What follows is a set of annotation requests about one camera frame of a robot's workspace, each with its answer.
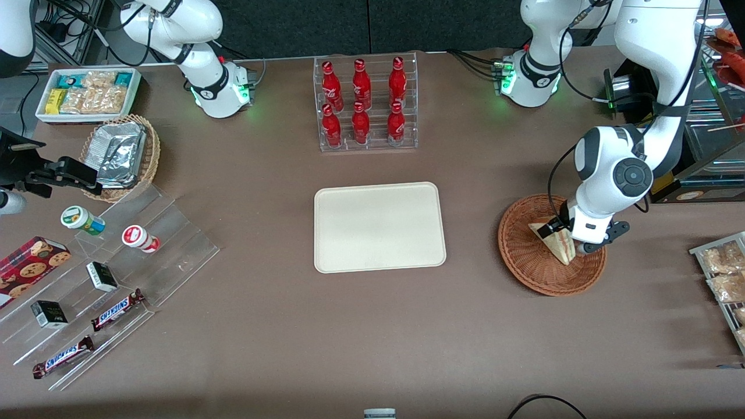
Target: coca-cola bottle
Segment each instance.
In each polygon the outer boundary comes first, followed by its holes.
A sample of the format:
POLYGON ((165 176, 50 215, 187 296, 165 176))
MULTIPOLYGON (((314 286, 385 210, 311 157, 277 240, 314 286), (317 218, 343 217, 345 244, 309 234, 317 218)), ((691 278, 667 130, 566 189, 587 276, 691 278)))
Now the coca-cola bottle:
POLYGON ((344 99, 341 98, 341 83, 334 74, 334 66, 331 61, 324 61, 321 67, 323 68, 323 95, 333 107, 334 113, 339 113, 344 109, 344 99))
POLYGON ((373 107, 372 85, 370 76, 365 71, 365 60, 355 60, 355 76, 352 78, 352 85, 355 87, 355 100, 362 102, 365 110, 373 107))
POLYGON ((355 102, 352 126, 355 129, 355 141, 360 145, 366 145, 370 139, 370 117, 365 112, 365 105, 360 101, 355 102))
POLYGON ((331 148, 341 147, 341 124, 339 118, 334 115, 334 110, 330 104, 323 104, 323 132, 326 135, 326 142, 331 148))
POLYGON ((406 119, 401 114, 401 102, 393 102, 392 113, 388 116, 388 144, 398 147, 404 142, 404 124, 406 119))
POLYGON ((396 102, 401 102, 401 107, 406 106, 406 73, 404 73, 404 59, 393 58, 393 71, 388 78, 388 102, 391 107, 396 102))

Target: cookie box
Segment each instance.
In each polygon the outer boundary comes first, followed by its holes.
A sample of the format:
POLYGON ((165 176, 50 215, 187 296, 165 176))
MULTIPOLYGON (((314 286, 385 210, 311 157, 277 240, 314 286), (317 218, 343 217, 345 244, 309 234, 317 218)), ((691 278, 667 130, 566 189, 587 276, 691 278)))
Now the cookie box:
POLYGON ((70 256, 65 246, 43 237, 34 237, 0 260, 0 309, 20 297, 70 256))
POLYGON ((97 66, 97 67, 85 67, 78 69, 60 69, 54 70, 49 75, 49 80, 44 88, 44 93, 37 106, 36 116, 42 121, 50 125, 81 125, 81 124, 95 124, 102 121, 109 121, 110 119, 120 118, 122 116, 129 115, 132 104, 135 101, 135 95, 137 93, 137 87, 142 76, 140 72, 131 67, 117 67, 117 66, 97 66), (79 75, 87 72, 117 72, 117 73, 130 73, 132 75, 129 79, 127 86, 127 94, 124 97, 124 105, 121 107, 119 113, 89 113, 89 114, 49 114, 45 111, 47 100, 52 92, 52 89, 56 89, 61 78, 68 77, 71 75, 79 75))

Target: table surface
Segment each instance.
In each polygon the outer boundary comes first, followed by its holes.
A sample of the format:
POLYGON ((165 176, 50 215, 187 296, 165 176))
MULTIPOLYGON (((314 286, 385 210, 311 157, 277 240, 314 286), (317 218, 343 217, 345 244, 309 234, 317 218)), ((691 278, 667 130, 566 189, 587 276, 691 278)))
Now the table surface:
MULTIPOLYGON (((538 295, 496 250, 501 214, 544 192, 557 158, 612 118, 564 83, 525 109, 453 57, 418 58, 419 148, 357 155, 319 152, 312 59, 270 61, 256 105, 225 120, 194 105, 175 66, 141 68, 133 112, 162 142, 155 183, 222 250, 65 391, 0 355, 0 416, 360 418, 395 407, 401 418, 503 418, 535 393, 591 418, 744 413, 745 371, 714 368, 740 359, 735 341, 687 253, 743 230, 742 205, 627 210, 631 232, 609 248, 594 287, 538 295), (419 181, 440 191, 442 266, 314 269, 316 191, 419 181)), ((613 47, 577 48, 566 68, 599 92, 603 70, 622 60, 613 47)), ((44 157, 77 157, 90 130, 39 123, 34 138, 48 143, 44 157)), ((557 193, 578 184, 563 165, 557 193)), ((27 196, 23 214, 0 218, 0 254, 35 235, 72 239, 59 223, 68 205, 105 209, 70 188, 27 196)), ((516 418, 546 415, 574 417, 542 401, 516 418)))

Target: aluminum foil package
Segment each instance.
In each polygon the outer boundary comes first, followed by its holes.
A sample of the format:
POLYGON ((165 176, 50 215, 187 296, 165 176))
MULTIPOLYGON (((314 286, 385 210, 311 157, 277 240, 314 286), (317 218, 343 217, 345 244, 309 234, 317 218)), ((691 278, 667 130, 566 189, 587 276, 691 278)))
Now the aluminum foil package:
POLYGON ((147 130, 136 122, 104 125, 91 138, 85 164, 98 170, 105 189, 126 189, 137 183, 147 130))

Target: round wicker basket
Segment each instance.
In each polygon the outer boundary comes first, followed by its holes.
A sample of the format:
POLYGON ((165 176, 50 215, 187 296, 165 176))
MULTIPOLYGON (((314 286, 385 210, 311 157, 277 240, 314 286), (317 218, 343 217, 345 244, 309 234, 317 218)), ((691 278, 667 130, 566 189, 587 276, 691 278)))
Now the round wicker basket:
MULTIPOLYGON (((557 206, 564 201, 554 196, 557 206)), ((528 227, 537 218, 553 214, 546 194, 516 201, 499 222, 499 253, 515 277, 534 291, 557 297, 587 291, 605 269, 606 248, 586 255, 578 253, 569 266, 562 264, 528 227)))
MULTIPOLYGON (((146 183, 152 182, 155 178, 155 172, 158 170, 158 159, 160 158, 160 140, 158 139, 158 133, 155 132, 155 130, 153 129, 153 125, 151 125, 150 122, 147 121, 147 119, 142 118, 139 115, 127 115, 122 116, 121 118, 104 122, 102 125, 99 125, 99 127, 103 125, 123 124, 125 122, 137 122, 145 126, 145 128, 147 128, 148 130, 148 137, 145 140, 145 151, 143 151, 142 161, 140 162, 139 173, 137 175, 137 183, 135 184, 135 186, 129 189, 104 189, 104 191, 101 193, 101 196, 93 195, 90 192, 83 191, 83 194, 85 194, 88 198, 95 199, 97 201, 106 201, 113 204, 122 199, 133 189, 142 189, 139 188, 139 186, 144 186, 146 183)), ((86 155, 88 154, 88 147, 91 144, 92 138, 93 132, 91 132, 91 134, 88 136, 88 140, 83 146, 83 151, 80 153, 81 162, 85 161, 86 159, 86 155)))

